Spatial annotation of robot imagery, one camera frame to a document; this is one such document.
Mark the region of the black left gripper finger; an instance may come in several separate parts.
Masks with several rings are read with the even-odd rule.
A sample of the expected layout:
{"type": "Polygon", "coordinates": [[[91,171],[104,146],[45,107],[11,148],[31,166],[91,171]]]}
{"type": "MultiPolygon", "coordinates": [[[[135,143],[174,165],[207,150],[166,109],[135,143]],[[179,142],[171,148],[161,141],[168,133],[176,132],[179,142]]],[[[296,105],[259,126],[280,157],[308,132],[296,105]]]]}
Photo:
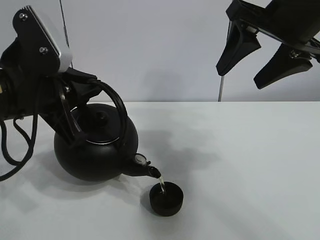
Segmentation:
{"type": "Polygon", "coordinates": [[[69,141],[69,145],[72,147],[79,146],[82,144],[82,142],[85,141],[85,133],[80,129],[77,122],[75,121],[71,109],[66,97],[66,94],[64,92],[64,86],[59,84],[58,85],[58,93],[59,98],[62,104],[62,109],[64,112],[64,116],[66,119],[66,125],[68,130],[66,131],[66,135],[69,141]]]}
{"type": "Polygon", "coordinates": [[[76,69],[67,69],[62,73],[62,80],[70,88],[66,98],[72,106],[85,104],[102,92],[99,86],[93,84],[94,81],[98,80],[98,77],[93,74],[76,69]]]}

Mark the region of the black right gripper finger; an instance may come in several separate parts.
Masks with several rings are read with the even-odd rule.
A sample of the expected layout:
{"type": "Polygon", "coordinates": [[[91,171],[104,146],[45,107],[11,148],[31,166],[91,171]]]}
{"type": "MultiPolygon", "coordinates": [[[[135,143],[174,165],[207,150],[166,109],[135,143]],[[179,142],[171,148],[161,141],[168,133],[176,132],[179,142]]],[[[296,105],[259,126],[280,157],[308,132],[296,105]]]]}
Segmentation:
{"type": "Polygon", "coordinates": [[[216,64],[219,76],[225,76],[237,63],[261,48],[257,33],[247,30],[241,21],[232,21],[225,48],[216,64]]]}
{"type": "Polygon", "coordinates": [[[283,78],[308,71],[313,67],[311,59],[309,53],[281,44],[253,81],[258,89],[263,89],[283,78]]]}

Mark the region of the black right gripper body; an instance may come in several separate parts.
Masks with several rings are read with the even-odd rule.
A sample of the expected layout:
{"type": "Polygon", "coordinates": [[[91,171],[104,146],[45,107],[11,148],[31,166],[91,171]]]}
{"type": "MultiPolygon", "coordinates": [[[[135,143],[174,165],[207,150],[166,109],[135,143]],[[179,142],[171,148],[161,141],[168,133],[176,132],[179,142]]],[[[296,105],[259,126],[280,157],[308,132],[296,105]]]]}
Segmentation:
{"type": "Polygon", "coordinates": [[[265,34],[291,48],[320,60],[320,2],[318,0],[272,0],[261,7],[245,0],[233,0],[226,9],[239,31],[265,34]]]}

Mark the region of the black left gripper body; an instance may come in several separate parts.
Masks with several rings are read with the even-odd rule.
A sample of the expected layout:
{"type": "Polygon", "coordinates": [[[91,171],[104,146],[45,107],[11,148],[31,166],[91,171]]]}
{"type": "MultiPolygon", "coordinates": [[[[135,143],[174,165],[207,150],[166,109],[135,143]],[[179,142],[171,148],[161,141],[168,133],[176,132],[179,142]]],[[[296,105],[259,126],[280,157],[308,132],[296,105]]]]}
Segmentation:
{"type": "Polygon", "coordinates": [[[15,39],[0,56],[0,120],[28,117],[44,112],[54,101],[53,79],[23,68],[22,47],[15,39]]]}

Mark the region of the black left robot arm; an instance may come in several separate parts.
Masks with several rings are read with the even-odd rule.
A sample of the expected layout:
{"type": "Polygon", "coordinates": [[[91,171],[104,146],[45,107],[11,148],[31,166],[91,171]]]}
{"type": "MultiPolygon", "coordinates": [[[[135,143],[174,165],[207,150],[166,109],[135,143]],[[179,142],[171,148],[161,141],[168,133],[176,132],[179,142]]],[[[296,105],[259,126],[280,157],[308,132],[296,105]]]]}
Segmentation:
{"type": "Polygon", "coordinates": [[[101,93],[97,77],[73,68],[45,75],[23,66],[23,57],[18,39],[0,57],[1,121],[40,116],[67,145],[80,145],[87,133],[71,111],[101,93]]]}

